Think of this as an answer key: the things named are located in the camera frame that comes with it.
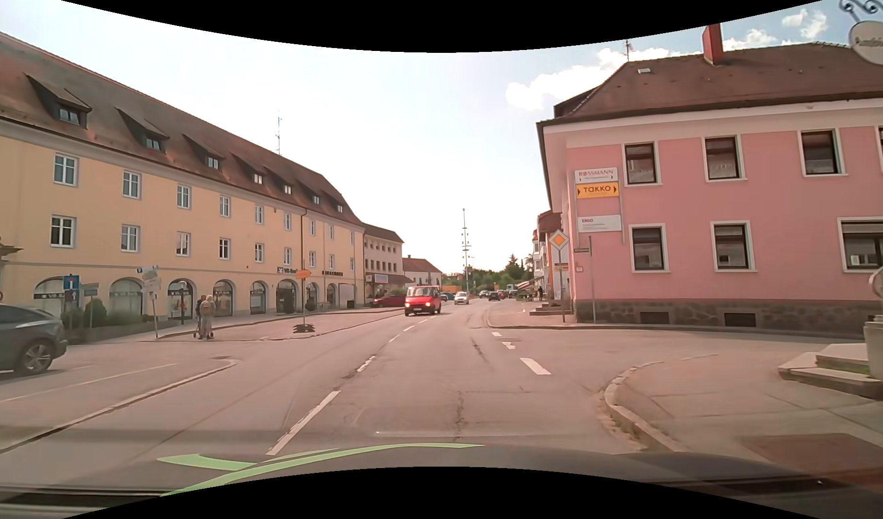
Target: chimney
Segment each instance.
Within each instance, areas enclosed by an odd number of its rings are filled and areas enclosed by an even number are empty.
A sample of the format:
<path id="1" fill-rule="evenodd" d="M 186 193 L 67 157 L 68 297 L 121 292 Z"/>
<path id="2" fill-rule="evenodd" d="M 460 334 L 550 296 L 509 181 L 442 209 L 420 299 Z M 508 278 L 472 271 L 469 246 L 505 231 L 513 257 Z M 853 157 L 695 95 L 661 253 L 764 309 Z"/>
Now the chimney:
<path id="1" fill-rule="evenodd" d="M 704 43 L 704 59 L 711 65 L 718 66 L 724 61 L 724 41 L 720 34 L 720 24 L 708 25 L 701 35 Z"/>

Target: direction sign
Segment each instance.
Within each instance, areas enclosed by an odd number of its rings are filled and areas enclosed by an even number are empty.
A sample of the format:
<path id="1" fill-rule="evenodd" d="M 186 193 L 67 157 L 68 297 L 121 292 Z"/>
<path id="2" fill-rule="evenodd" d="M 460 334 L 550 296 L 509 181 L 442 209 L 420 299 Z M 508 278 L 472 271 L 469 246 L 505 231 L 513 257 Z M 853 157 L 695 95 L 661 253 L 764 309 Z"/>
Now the direction sign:
<path id="1" fill-rule="evenodd" d="M 558 230 L 551 236 L 551 245 L 556 247 L 559 250 L 563 250 L 566 244 L 570 243 L 570 239 L 563 234 L 562 231 Z"/>
<path id="2" fill-rule="evenodd" d="M 591 184 L 594 182 L 618 182 L 618 168 L 616 167 L 577 169 L 574 173 L 576 175 L 576 184 Z"/>
<path id="3" fill-rule="evenodd" d="M 98 296 L 98 283 L 87 283 L 81 286 L 83 289 L 83 295 L 87 297 L 95 297 Z"/>
<path id="4" fill-rule="evenodd" d="M 157 274 L 157 271 L 147 271 L 144 272 L 143 275 L 141 275 L 141 279 L 145 282 L 148 282 L 152 279 L 159 279 L 159 274 Z"/>
<path id="5" fill-rule="evenodd" d="M 144 292 L 158 293 L 159 291 L 160 291 L 160 282 L 159 282 L 158 277 L 144 280 Z"/>
<path id="6" fill-rule="evenodd" d="M 616 197 L 619 194 L 617 182 L 598 182 L 576 186 L 576 198 Z"/>
<path id="7" fill-rule="evenodd" d="M 63 288 L 65 290 L 76 290 L 80 284 L 80 276 L 78 274 L 70 274 L 63 277 Z"/>

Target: red tiled roof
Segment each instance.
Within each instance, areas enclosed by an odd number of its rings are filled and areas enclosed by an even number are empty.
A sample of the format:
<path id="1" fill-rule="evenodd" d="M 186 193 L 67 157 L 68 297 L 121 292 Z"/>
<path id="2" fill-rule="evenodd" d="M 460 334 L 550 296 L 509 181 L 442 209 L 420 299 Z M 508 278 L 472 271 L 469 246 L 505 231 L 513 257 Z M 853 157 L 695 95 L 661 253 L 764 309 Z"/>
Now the red tiled roof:
<path id="1" fill-rule="evenodd" d="M 34 86 L 31 78 L 47 91 L 52 91 L 61 102 L 81 103 L 90 107 L 92 110 L 86 113 L 86 127 L 65 123 L 51 116 L 39 97 L 41 87 Z M 142 146 L 120 111 L 145 129 L 160 136 L 168 136 L 169 139 L 164 142 L 165 153 Z M 362 225 L 338 189 L 320 173 L 165 102 L 1 32 L 0 118 L 135 155 L 341 221 Z M 195 144 L 222 155 L 219 170 L 206 165 L 205 158 L 197 154 Z M 252 182 L 251 176 L 238 164 L 236 156 L 254 168 L 265 168 L 260 170 L 263 174 L 262 185 Z M 303 183 L 313 194 L 320 195 L 320 204 L 313 203 L 302 189 L 296 188 L 291 195 L 286 194 L 280 185 L 283 183 Z M 336 203 L 343 205 L 343 211 L 337 209 Z"/>
<path id="2" fill-rule="evenodd" d="M 371 225 L 370 223 L 365 224 L 365 235 L 403 243 L 403 239 L 396 232 L 384 229 L 383 227 L 378 227 L 377 225 Z"/>
<path id="3" fill-rule="evenodd" d="M 883 66 L 849 47 L 812 42 L 625 63 L 597 88 L 554 106 L 553 123 L 815 100 L 883 97 Z M 649 68 L 649 72 L 638 70 Z"/>
<path id="4" fill-rule="evenodd" d="M 429 263 L 428 259 L 422 258 L 403 258 L 403 272 L 438 272 L 435 265 Z"/>

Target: car wheel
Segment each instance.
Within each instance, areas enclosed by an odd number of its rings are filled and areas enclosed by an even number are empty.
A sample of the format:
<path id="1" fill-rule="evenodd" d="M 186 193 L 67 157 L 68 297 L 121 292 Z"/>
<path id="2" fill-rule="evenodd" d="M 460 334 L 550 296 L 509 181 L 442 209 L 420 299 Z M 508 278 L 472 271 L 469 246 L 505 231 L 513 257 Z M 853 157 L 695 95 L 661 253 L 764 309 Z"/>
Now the car wheel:
<path id="1" fill-rule="evenodd" d="M 15 360 L 15 372 L 19 375 L 37 375 L 50 368 L 54 360 L 54 348 L 43 342 L 34 341 L 26 345 L 19 352 Z"/>

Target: street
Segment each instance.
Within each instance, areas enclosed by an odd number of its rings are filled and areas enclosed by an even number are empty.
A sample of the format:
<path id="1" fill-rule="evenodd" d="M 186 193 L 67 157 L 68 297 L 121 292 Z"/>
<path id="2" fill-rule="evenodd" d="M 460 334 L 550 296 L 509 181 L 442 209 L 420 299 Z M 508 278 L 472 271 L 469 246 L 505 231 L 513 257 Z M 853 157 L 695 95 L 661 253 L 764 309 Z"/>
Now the street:
<path id="1" fill-rule="evenodd" d="M 529 308 L 475 299 L 436 316 L 322 316 L 322 335 L 309 338 L 290 320 L 220 330 L 212 341 L 72 346 L 41 376 L 0 373 L 0 485 L 172 490 L 196 482 L 166 479 L 165 465 L 150 462 L 404 442 L 632 453 L 640 446 L 615 429 L 598 395 L 620 372 L 728 348 L 809 346 L 486 325 L 488 312 Z M 123 470 L 144 463 L 153 468 Z"/>

